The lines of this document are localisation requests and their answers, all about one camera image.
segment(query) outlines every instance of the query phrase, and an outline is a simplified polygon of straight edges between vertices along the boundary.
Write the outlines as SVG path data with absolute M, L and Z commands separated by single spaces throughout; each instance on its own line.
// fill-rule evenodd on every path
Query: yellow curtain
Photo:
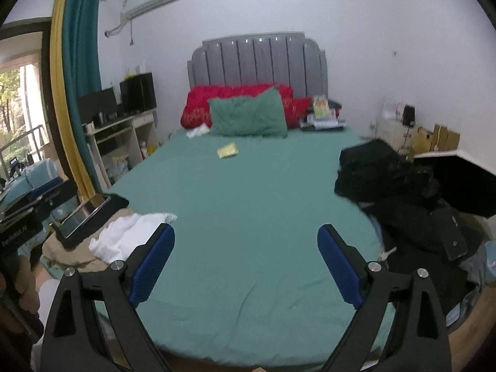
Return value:
M 83 201 L 95 195 L 95 188 L 83 164 L 78 146 L 70 125 L 69 111 L 65 99 L 64 72 L 62 68 L 62 21 L 64 18 L 65 0 L 55 0 L 51 15 L 50 33 L 50 79 L 54 96 L 55 115 L 59 126 L 62 145 L 73 173 L 79 196 Z

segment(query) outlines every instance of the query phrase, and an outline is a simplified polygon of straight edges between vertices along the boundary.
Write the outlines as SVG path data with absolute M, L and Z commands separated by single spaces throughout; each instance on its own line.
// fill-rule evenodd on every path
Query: metal screw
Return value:
M 429 276 L 429 272 L 425 268 L 419 268 L 417 274 L 420 278 L 427 278 Z
M 381 271 L 381 265 L 375 261 L 369 263 L 369 270 L 373 272 Z
M 110 265 L 110 268 L 114 271 L 118 271 L 123 267 L 124 267 L 124 262 L 122 260 L 116 260 L 112 262 L 112 264 Z
M 66 268 L 64 271 L 66 277 L 72 277 L 74 274 L 76 274 L 76 269 L 74 267 Z

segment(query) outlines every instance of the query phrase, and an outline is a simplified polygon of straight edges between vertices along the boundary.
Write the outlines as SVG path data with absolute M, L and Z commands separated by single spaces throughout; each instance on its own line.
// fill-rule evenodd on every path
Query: bed sheet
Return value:
M 219 159 L 217 149 L 233 141 L 239 155 Z M 294 130 L 285 139 L 180 132 L 119 180 L 111 192 L 135 211 L 178 215 L 175 248 L 137 308 L 154 342 L 268 371 L 324 363 L 354 309 L 321 258 L 317 231 L 332 223 L 367 261 L 380 251 L 369 219 L 334 194 L 339 154 L 359 142 L 350 131 Z M 391 320 L 389 309 L 376 344 Z

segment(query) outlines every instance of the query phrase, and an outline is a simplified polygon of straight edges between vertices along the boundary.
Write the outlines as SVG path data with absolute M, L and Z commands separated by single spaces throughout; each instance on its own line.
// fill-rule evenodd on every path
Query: white desk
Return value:
M 128 164 L 132 169 L 143 161 L 140 142 L 146 142 L 147 147 L 159 145 L 157 122 L 157 110 L 152 109 L 85 133 L 102 191 L 108 191 L 112 186 L 107 174 L 112 157 L 127 157 Z M 119 126 L 118 129 L 113 133 L 110 132 L 109 129 L 115 126 Z M 101 155 L 99 145 L 113 139 L 116 140 L 117 148 Z

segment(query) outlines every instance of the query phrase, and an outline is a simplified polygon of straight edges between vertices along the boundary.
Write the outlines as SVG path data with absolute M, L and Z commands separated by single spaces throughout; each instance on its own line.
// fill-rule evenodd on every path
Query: green pillow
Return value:
M 260 95 L 209 99 L 211 134 L 286 137 L 288 127 L 281 95 L 270 88 Z

